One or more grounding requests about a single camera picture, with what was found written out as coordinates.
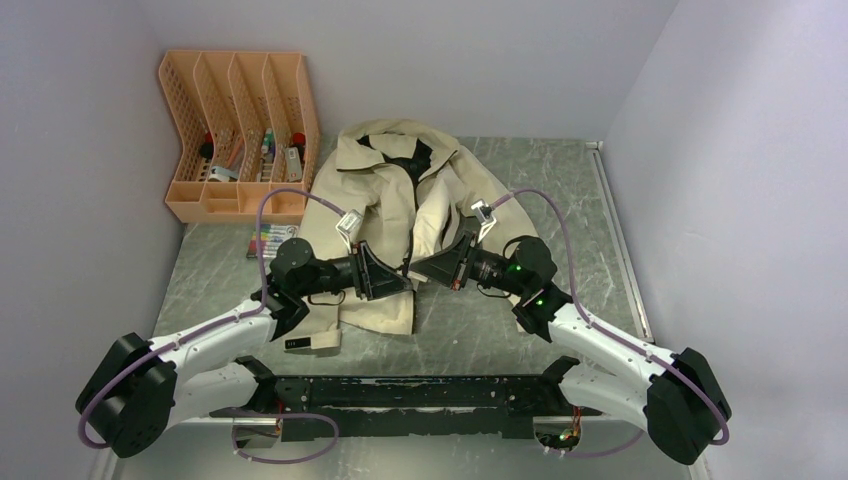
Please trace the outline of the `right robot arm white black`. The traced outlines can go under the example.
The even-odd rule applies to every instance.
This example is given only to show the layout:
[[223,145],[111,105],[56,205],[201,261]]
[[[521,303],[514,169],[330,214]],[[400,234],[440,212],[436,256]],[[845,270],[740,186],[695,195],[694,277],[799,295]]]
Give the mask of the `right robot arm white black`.
[[557,287],[557,267],[539,238],[515,239],[505,257],[463,234],[447,249],[412,262],[409,270],[453,290],[468,281],[518,298],[512,312],[526,332],[571,349],[588,360],[571,360],[539,391],[550,413],[571,406],[609,414],[648,434],[672,460],[694,464],[710,445],[727,441],[732,411],[704,355],[639,340],[580,306]]

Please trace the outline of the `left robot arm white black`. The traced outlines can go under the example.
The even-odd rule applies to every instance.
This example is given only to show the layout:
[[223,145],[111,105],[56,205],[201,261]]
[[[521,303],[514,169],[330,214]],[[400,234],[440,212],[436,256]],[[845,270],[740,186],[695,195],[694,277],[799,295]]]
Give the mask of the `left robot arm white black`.
[[246,350],[291,333],[312,296],[352,290],[371,301],[412,288],[366,242],[320,260],[308,241],[289,239],[260,274],[260,289],[222,315],[150,340],[135,333],[116,340],[76,401],[82,443],[127,458],[189,419],[222,410],[280,414],[277,376]]

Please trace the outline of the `beige zip jacket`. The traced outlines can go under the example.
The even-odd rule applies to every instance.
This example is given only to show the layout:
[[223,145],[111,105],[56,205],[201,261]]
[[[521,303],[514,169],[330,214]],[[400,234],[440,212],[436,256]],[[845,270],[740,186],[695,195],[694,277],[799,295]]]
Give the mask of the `beige zip jacket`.
[[[339,134],[311,193],[343,213],[362,214],[352,238],[365,240],[389,266],[404,268],[447,247],[462,218],[472,216],[475,201],[494,205],[507,189],[451,135],[413,120],[382,119]],[[500,253],[508,241],[522,235],[539,236],[517,202],[496,207],[494,216],[497,225],[482,242],[488,251]],[[318,259],[348,253],[335,228],[339,220],[321,203],[307,202],[298,234],[310,243]],[[281,338],[284,349],[339,347],[340,322],[382,334],[411,335],[415,290],[426,280],[410,275],[412,291],[385,299],[362,300],[352,288],[344,290],[344,299],[333,294],[313,296],[313,302],[329,305],[308,305],[309,314]]]

